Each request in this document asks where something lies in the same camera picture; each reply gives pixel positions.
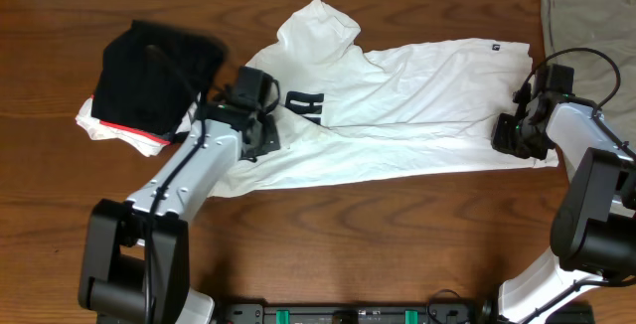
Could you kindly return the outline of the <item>white printed t-shirt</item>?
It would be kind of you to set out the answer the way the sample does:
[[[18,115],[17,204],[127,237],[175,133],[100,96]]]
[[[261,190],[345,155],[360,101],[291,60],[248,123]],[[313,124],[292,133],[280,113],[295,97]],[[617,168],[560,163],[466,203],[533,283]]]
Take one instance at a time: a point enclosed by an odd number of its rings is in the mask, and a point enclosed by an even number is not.
[[[531,69],[526,44],[471,38],[364,51],[359,33],[348,15],[312,0],[250,59],[279,83],[280,146],[235,165],[214,196],[538,166],[491,145]]]

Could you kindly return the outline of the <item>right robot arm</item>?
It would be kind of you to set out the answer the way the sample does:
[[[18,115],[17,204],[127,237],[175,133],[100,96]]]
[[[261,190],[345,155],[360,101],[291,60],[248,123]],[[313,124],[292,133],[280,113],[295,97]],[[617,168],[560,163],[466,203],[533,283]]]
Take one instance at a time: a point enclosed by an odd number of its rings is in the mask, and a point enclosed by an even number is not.
[[[499,286],[483,306],[483,323],[561,323],[578,295],[635,283],[635,220],[611,210],[635,207],[635,153],[593,101],[574,95],[573,74],[570,67],[538,67],[513,95],[516,112],[500,114],[494,126],[494,150],[544,160],[559,148],[574,174],[548,249]]]

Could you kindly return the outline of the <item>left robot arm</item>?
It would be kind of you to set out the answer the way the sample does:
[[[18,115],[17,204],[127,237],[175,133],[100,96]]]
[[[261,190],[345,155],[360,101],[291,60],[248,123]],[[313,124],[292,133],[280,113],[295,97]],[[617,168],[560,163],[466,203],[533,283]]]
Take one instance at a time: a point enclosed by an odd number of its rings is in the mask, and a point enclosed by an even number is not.
[[[79,305],[99,323],[210,323],[214,299],[192,288],[189,225],[228,171],[279,149],[278,80],[250,67],[211,101],[198,96],[183,144],[123,202],[89,217]]]

